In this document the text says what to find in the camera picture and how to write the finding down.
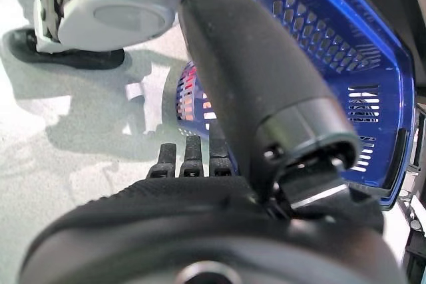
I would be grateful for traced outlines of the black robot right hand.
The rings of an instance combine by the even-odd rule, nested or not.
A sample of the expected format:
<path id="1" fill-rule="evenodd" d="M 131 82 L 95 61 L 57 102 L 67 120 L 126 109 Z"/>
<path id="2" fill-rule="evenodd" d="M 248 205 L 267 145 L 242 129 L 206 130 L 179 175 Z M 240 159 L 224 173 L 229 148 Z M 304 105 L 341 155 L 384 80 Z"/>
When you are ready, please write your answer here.
<path id="1" fill-rule="evenodd" d="M 66 213 L 20 283 L 406 283 L 375 198 L 342 178 L 361 153 L 341 104 L 254 0 L 182 0 L 179 20 L 218 119 L 164 144 L 147 177 Z"/>

